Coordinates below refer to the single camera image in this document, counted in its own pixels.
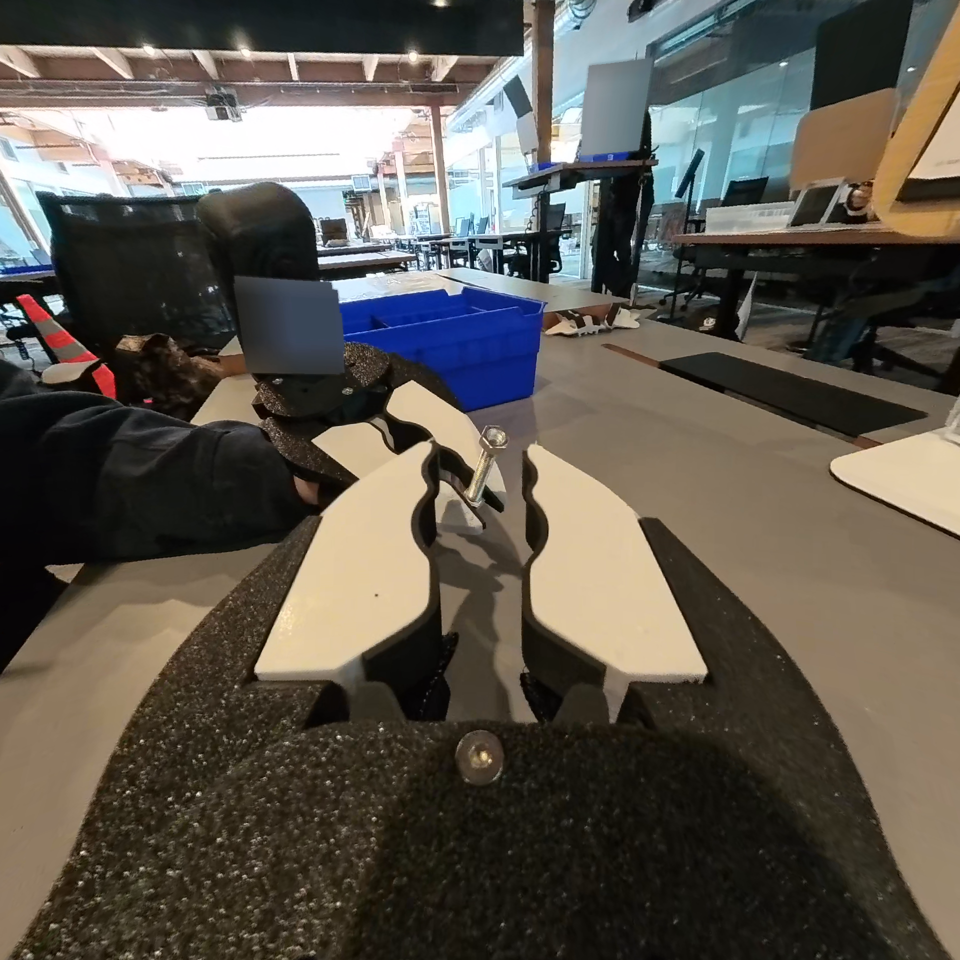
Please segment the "orange traffic cone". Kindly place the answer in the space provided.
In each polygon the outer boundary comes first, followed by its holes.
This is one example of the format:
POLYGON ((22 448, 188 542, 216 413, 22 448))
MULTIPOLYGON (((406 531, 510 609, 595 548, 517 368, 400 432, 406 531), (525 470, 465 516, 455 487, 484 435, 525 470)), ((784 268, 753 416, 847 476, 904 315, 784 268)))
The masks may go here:
POLYGON ((20 294, 16 303, 35 327, 56 362, 41 376, 45 386, 55 390, 78 390, 116 400, 114 373, 105 361, 82 345, 62 327, 30 294, 20 294))

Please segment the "black mesh office chair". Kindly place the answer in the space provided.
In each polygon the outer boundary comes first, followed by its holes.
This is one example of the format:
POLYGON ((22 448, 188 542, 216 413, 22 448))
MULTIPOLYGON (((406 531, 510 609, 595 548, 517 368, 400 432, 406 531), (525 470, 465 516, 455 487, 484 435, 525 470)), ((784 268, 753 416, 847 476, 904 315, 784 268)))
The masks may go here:
POLYGON ((220 350, 235 322, 196 197, 37 194, 67 310, 85 342, 110 352, 126 336, 164 334, 220 350))

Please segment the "silver steel bolt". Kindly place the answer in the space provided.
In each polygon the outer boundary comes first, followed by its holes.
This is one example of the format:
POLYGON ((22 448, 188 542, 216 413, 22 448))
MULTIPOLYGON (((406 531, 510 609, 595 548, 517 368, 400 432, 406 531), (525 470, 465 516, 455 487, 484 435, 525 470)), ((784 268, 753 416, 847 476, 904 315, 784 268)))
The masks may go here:
POLYGON ((463 498, 471 507, 478 507, 483 499, 488 481, 497 464, 498 456, 509 445, 507 432, 500 426, 488 425, 479 435, 479 457, 463 498))

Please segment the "brown cardboard panel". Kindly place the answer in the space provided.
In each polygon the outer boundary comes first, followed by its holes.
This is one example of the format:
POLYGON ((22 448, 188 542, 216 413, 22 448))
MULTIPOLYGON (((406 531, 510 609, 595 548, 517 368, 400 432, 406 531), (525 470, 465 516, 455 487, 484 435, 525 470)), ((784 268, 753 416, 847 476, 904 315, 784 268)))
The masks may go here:
POLYGON ((898 104, 899 93, 891 87, 806 114, 795 134, 790 192, 824 181, 873 180, 892 136, 898 104))

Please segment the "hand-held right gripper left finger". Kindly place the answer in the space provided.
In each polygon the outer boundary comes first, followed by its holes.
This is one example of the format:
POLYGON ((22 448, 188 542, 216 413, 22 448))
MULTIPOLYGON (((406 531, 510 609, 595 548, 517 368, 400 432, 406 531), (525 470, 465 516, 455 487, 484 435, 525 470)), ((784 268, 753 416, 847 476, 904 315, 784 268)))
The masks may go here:
POLYGON ((253 666, 268 685, 386 686, 409 718, 445 718, 454 636, 443 630, 434 440, 358 480, 318 528, 253 666))

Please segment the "white tablet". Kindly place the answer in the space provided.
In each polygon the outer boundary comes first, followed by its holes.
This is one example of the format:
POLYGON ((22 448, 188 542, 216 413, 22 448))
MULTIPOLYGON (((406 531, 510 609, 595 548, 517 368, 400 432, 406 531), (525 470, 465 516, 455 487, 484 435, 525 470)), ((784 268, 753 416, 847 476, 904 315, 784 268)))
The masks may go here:
POLYGON ((834 213, 843 207, 850 185, 843 178, 815 181, 803 187, 794 200, 786 229, 816 229, 835 221, 834 213))

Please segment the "long wooden desk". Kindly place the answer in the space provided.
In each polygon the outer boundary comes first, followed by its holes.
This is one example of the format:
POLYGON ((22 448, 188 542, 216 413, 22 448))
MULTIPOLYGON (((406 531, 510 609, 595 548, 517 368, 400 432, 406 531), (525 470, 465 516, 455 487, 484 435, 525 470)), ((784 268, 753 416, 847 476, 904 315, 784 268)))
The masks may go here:
POLYGON ((735 338, 741 289, 747 275, 783 275, 830 287, 834 294, 858 295, 878 285, 945 282, 958 271, 957 237, 914 237, 879 223, 741 233, 675 235, 681 260, 721 270, 714 326, 707 333, 735 338))

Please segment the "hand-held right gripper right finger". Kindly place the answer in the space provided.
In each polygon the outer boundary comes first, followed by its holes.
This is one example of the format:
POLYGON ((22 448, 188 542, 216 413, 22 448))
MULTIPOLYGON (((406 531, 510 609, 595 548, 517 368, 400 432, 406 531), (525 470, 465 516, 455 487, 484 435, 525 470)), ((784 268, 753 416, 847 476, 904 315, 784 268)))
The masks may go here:
POLYGON ((610 722, 637 687, 702 687, 710 669, 642 518, 582 469, 532 444, 520 685, 538 722, 610 722))

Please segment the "person's left forearm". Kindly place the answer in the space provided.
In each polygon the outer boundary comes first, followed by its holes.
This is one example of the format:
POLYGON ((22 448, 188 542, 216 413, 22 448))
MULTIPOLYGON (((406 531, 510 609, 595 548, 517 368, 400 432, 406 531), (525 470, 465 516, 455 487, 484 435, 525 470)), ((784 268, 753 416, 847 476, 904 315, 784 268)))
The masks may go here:
POLYGON ((2 669, 65 590, 52 567, 275 542, 313 513, 256 426, 195 426, 1 367, 2 669))

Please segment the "white instruction sheet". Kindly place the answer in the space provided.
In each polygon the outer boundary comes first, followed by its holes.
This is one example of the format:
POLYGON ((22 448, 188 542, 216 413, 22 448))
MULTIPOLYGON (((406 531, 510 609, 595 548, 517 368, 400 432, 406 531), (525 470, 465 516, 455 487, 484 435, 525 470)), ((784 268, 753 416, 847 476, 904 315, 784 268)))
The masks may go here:
POLYGON ((959 100, 946 109, 921 150, 908 180, 938 183, 959 177, 959 100))

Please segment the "thick wooden pillar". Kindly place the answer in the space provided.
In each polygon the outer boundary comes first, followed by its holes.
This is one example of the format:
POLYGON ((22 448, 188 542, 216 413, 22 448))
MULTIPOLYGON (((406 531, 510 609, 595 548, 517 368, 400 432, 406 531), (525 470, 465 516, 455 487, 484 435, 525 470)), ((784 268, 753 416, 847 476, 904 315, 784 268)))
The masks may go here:
POLYGON ((531 31, 531 66, 533 85, 536 164, 551 161, 555 1, 534 1, 531 31))

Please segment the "blue plastic bin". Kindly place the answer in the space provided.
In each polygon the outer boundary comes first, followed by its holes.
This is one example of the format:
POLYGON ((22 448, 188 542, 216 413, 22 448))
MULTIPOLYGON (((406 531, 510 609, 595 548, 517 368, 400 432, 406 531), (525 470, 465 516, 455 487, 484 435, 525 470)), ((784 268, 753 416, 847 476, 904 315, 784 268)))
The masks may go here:
POLYGON ((544 313, 541 301, 470 286, 341 304, 345 341, 430 368, 466 412, 533 394, 544 313))

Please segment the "black monitor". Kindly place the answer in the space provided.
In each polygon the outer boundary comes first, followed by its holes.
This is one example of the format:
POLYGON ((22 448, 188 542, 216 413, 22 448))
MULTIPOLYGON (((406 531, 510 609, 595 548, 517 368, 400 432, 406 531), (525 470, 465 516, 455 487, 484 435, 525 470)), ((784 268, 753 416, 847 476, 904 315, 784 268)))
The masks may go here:
POLYGON ((859 2, 817 30, 811 111, 878 90, 913 96, 956 1, 859 2))

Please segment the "white wooden document stand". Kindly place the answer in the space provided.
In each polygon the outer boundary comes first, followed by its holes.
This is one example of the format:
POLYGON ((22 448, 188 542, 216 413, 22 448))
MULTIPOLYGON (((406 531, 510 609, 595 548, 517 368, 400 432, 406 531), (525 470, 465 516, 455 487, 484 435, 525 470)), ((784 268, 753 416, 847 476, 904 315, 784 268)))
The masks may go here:
MULTIPOLYGON (((959 100, 956 10, 884 151, 873 182, 881 224, 914 237, 959 238, 958 177, 922 183, 908 175, 947 108, 959 100)), ((833 478, 907 516, 959 535, 959 401, 944 425, 831 462, 833 478)))

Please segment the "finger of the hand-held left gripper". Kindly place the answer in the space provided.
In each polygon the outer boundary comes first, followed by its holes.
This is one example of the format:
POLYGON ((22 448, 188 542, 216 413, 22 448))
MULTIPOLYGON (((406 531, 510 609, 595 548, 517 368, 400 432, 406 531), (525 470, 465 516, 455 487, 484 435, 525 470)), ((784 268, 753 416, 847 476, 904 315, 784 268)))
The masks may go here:
MULTIPOLYGON (((384 411, 381 414, 381 419, 383 421, 397 421, 421 426, 428 426, 433 421, 440 421, 441 423, 445 421, 468 421, 476 428, 472 420, 465 413, 461 412, 449 402, 441 399, 436 393, 427 390, 421 384, 414 381, 407 382, 391 391, 384 411)), ((480 430, 477 428, 476 430, 479 435, 483 431, 483 429, 480 430)), ((468 473, 470 468, 460 459, 459 455, 442 449, 433 438, 425 438, 405 448, 401 453, 421 442, 431 442, 436 449, 435 460, 439 479, 441 479, 441 468, 446 469, 450 474, 454 474, 454 476, 458 478, 461 497, 467 506, 476 511, 478 511, 481 506, 487 506, 498 513, 504 512, 507 505, 507 490, 498 466, 498 461, 496 461, 496 465, 493 467, 493 471, 487 481, 487 488, 482 503, 474 508, 466 501, 464 493, 471 483, 476 464, 472 468, 472 472, 468 473)))
MULTIPOLYGON (((481 447, 476 428, 467 420, 433 420, 427 426, 396 420, 338 426, 315 438, 313 443, 362 479, 424 439, 433 439, 443 450, 459 455, 469 467, 467 473, 472 473, 481 447)), ((443 467, 439 477, 435 501, 438 531, 484 532, 486 522, 462 498, 458 478, 443 467)))

